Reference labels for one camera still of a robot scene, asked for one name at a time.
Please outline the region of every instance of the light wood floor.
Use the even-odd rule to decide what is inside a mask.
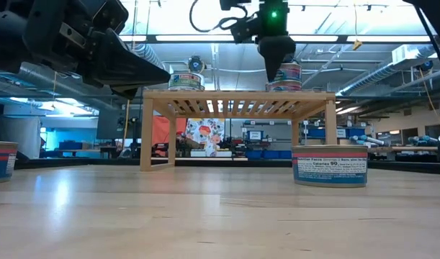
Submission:
[[[289,168],[15,171],[0,258],[440,258],[440,176],[370,170],[334,189]]]

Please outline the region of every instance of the ceiling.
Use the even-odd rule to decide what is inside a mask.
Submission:
[[[192,0],[122,0],[121,2],[129,11],[129,19],[121,35],[178,35],[181,38],[183,35],[199,34],[189,24],[189,8]],[[403,1],[357,0],[355,8],[352,0],[318,1],[318,5],[314,3],[309,0],[289,1],[291,12],[288,17],[287,29],[291,35],[355,35],[356,32],[359,35],[390,36],[426,34],[414,8]],[[248,5],[247,10],[249,13],[257,11],[258,4]],[[213,27],[219,19],[231,15],[240,17],[243,14],[241,14],[241,10],[220,11],[219,1],[200,0],[194,8],[193,20],[198,27],[207,29]],[[211,32],[211,34],[227,33],[229,32],[221,30]],[[264,59],[259,55],[254,44],[189,43],[184,40],[180,43],[157,43],[149,44],[149,46],[158,59],[164,63],[164,66],[174,71],[187,71],[186,62],[188,59],[193,55],[200,56],[208,67],[202,72],[206,79],[205,87],[207,90],[215,90],[213,76],[219,78],[217,89],[257,91],[265,89]],[[302,76],[303,82],[306,81],[304,89],[338,91],[347,82],[366,73],[365,71],[382,65],[381,63],[391,58],[391,51],[400,46],[401,44],[394,42],[381,45],[362,45],[358,50],[353,51],[352,45],[299,43],[296,46],[295,60],[302,66],[304,72]],[[335,53],[341,49],[344,51],[333,59]],[[216,63],[213,62],[213,56],[217,59]],[[330,59],[333,59],[333,62],[327,64]],[[324,65],[326,66],[324,70],[336,68],[343,68],[343,70],[321,72],[312,76]],[[408,70],[382,80],[380,85],[390,88],[408,82],[410,80],[409,70],[408,68]],[[16,77],[17,75],[13,75],[12,78],[2,76],[0,83],[15,84],[16,87],[23,88],[23,95],[26,95],[27,88],[28,91],[34,93],[33,96],[38,95],[39,90],[50,87],[16,80]],[[72,88],[77,88],[78,91],[84,90],[80,101],[89,106],[109,109],[110,107],[118,108],[120,104],[126,102],[116,96],[110,97],[111,92],[108,88],[82,87],[80,79],[62,79],[64,79],[65,85],[72,85]],[[10,94],[7,91],[4,93],[1,89],[3,88],[0,87],[0,96]],[[362,96],[377,95],[378,88],[374,85],[368,86],[366,89],[361,92]],[[77,91],[69,90],[63,89],[62,94],[71,98],[80,97]],[[416,95],[421,94],[422,91],[419,89]],[[349,105],[351,103],[352,101],[346,101],[343,104]]]

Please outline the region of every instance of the colorful poster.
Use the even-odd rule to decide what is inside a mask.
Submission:
[[[225,137],[225,119],[188,119],[186,136],[204,145],[207,156],[215,157],[217,144]]]

